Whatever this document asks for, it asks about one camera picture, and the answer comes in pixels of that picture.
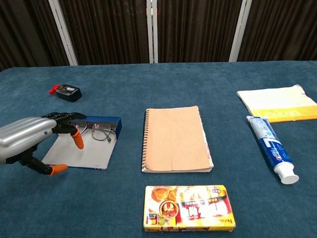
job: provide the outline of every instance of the table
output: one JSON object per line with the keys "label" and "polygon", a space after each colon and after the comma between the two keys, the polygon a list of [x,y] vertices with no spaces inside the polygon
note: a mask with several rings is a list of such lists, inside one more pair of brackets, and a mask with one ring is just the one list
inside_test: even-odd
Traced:
{"label": "table", "polygon": [[[160,63],[11,68],[0,73],[0,126],[50,112],[118,116],[122,131],[108,170],[69,168],[43,176],[19,163],[0,166],[0,237],[314,237],[317,233],[317,120],[273,124],[300,180],[283,185],[265,162],[238,90],[300,84],[317,101],[317,61]],[[49,95],[78,86],[75,103]],[[141,172],[146,108],[198,105],[214,169]],[[50,137],[35,156],[43,158]],[[223,184],[232,232],[145,233],[146,185]]]}

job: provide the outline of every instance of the white and yellow book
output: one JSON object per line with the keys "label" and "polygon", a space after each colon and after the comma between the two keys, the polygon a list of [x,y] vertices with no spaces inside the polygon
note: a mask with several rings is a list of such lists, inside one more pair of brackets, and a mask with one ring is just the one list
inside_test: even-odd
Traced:
{"label": "white and yellow book", "polygon": [[238,91],[251,115],[269,122],[317,119],[317,104],[296,84],[286,88]]}

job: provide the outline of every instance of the yellow box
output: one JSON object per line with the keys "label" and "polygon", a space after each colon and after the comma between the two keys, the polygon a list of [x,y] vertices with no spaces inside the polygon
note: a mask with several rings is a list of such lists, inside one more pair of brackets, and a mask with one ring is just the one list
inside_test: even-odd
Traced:
{"label": "yellow box", "polygon": [[147,232],[233,231],[223,185],[147,186],[143,227]]}

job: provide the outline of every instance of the silver robotic arm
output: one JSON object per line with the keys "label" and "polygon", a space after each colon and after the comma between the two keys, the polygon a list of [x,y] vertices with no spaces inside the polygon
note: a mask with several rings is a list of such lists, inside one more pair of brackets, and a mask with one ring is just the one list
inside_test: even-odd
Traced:
{"label": "silver robotic arm", "polygon": [[50,113],[42,117],[25,118],[0,128],[0,164],[20,162],[45,175],[54,175],[67,169],[67,165],[48,166],[33,157],[38,144],[53,133],[70,133],[79,149],[84,148],[73,119],[85,119],[80,113]]}

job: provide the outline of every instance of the blue toothpaste tube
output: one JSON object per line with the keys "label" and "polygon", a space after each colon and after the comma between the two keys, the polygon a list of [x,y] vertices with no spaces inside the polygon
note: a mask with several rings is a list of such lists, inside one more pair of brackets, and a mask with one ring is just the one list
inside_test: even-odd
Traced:
{"label": "blue toothpaste tube", "polygon": [[283,184],[296,183],[299,177],[293,172],[294,165],[268,120],[251,116],[247,116],[247,120],[262,145],[274,172],[281,178],[281,182]]}

